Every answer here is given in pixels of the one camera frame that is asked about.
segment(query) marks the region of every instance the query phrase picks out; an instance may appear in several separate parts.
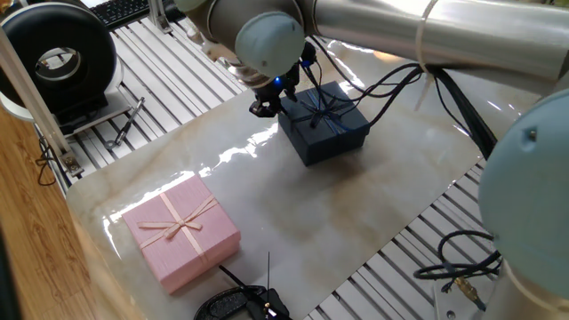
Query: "table surface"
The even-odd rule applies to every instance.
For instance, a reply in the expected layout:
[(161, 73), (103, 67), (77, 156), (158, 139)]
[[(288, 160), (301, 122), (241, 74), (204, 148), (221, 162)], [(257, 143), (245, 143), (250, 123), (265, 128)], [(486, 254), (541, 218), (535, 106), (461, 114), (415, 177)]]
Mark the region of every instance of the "table surface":
[[(361, 85), (405, 62), (338, 42), (329, 49)], [(320, 60), (324, 82), (340, 80)], [(455, 78), (499, 137), (537, 99)], [(75, 183), (68, 206), (105, 318), (132, 307), (140, 318), (188, 319), (209, 297), (235, 286), (212, 269), (169, 296), (122, 219), (196, 174), (242, 232), (241, 251), (224, 266), (248, 284), (264, 285), (271, 252), (271, 286), (292, 318), (303, 318), (478, 161), (476, 146), (453, 125), (435, 90), (413, 110), (423, 85), (405, 88), (361, 149), (309, 168), (276, 119), (249, 114), (253, 95), (244, 92)], [(303, 78), (298, 89), (307, 87)], [(384, 101), (365, 99), (360, 110), (371, 119)]]

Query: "dark blue gift box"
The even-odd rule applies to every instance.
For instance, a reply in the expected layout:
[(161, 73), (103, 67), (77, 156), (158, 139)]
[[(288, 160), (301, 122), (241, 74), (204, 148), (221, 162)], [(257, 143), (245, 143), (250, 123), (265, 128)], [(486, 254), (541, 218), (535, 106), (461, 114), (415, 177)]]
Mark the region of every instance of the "dark blue gift box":
[[(335, 98), (349, 100), (336, 82), (321, 88)], [(282, 99), (284, 112), (278, 122), (306, 166), (364, 145), (370, 125), (353, 102), (324, 95), (326, 108), (316, 88), (298, 92), (296, 97), (298, 102)]]

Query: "ribbon bow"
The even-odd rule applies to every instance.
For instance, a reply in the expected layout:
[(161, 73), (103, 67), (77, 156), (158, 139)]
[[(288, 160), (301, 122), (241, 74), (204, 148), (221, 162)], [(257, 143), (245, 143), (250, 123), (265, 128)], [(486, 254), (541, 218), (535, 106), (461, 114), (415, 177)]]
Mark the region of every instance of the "ribbon bow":
[(317, 125), (320, 123), (320, 120), (324, 119), (330, 129), (334, 131), (335, 134), (339, 134), (337, 127), (341, 128), (344, 131), (349, 131), (349, 128), (346, 128), (343, 124), (341, 124), (341, 117), (347, 114), (351, 109), (346, 112), (341, 113), (340, 115), (336, 114), (336, 112), (341, 111), (347, 107), (350, 107), (350, 103), (341, 103), (336, 104), (338, 101), (335, 97), (332, 98), (331, 101), (326, 101), (325, 97), (320, 95), (319, 98), (315, 97), (311, 91), (308, 91), (307, 94), (309, 95), (310, 99), (312, 100), (312, 105), (301, 100), (301, 106), (306, 110), (310, 111), (312, 115), (303, 116), (296, 119), (294, 122), (302, 122), (306, 120), (310, 120), (310, 127), (316, 128)]
[(186, 219), (183, 219), (178, 214), (178, 212), (170, 202), (170, 199), (168, 199), (168, 196), (166, 196), (165, 194), (160, 194), (160, 197), (162, 198), (162, 201), (164, 201), (164, 204), (166, 205), (168, 211), (170, 211), (170, 214), (174, 217), (176, 222), (139, 222), (137, 224), (139, 228), (164, 229), (164, 231), (156, 234), (155, 236), (152, 236), (150, 239), (142, 243), (140, 245), (140, 248), (144, 249), (163, 237), (165, 237), (166, 239), (172, 239), (174, 236), (176, 236), (176, 234), (180, 230), (182, 230), (182, 232), (188, 238), (194, 249), (196, 249), (200, 257), (204, 256), (204, 250), (199, 245), (197, 240), (189, 232), (188, 228), (193, 228), (195, 230), (202, 229), (202, 225), (197, 222), (194, 222), (193, 220), (199, 217), (200, 215), (204, 214), (208, 210), (212, 209), (215, 205), (218, 204), (215, 197), (213, 195), (208, 196), (207, 199), (205, 199)]

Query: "connector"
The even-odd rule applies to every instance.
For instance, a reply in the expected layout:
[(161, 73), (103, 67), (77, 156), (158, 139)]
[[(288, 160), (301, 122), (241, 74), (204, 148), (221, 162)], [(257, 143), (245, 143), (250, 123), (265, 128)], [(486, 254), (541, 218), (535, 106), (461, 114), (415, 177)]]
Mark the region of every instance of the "connector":
[(474, 302), (480, 310), (486, 311), (486, 305), (480, 300), (477, 288), (472, 286), (464, 276), (456, 278), (454, 283), (459, 287), (459, 289), (461, 289), (465, 297)]

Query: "pink ribbon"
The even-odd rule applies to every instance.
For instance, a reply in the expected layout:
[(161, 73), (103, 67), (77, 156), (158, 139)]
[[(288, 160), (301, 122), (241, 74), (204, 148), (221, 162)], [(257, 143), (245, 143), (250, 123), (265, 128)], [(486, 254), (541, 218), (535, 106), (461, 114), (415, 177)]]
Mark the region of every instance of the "pink ribbon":
[(202, 229), (202, 225), (197, 222), (194, 222), (193, 220), (199, 217), (200, 215), (206, 213), (208, 210), (212, 209), (215, 205), (218, 204), (215, 197), (213, 195), (208, 196), (207, 199), (205, 199), (186, 219), (183, 219), (178, 214), (176, 208), (174, 208), (174, 206), (172, 205), (170, 199), (168, 199), (168, 196), (166, 196), (166, 194), (160, 194), (160, 197), (162, 198), (162, 201), (164, 201), (166, 208), (168, 208), (168, 211), (174, 217), (176, 222), (139, 222), (137, 224), (139, 228), (158, 228), (164, 230), (152, 236), (147, 241), (143, 242), (140, 245), (140, 248), (144, 249), (149, 245), (153, 244), (154, 242), (162, 239), (163, 237), (165, 237), (166, 239), (172, 239), (181, 230), (182, 233), (186, 236), (186, 238), (189, 240), (189, 242), (196, 250), (200, 259), (202, 259), (203, 262), (206, 262), (207, 258), (205, 257), (204, 249), (201, 247), (201, 245), (199, 245), (199, 242), (194, 238), (194, 236), (192, 236), (192, 233), (189, 232), (189, 229), (190, 228), (193, 228), (195, 230)]

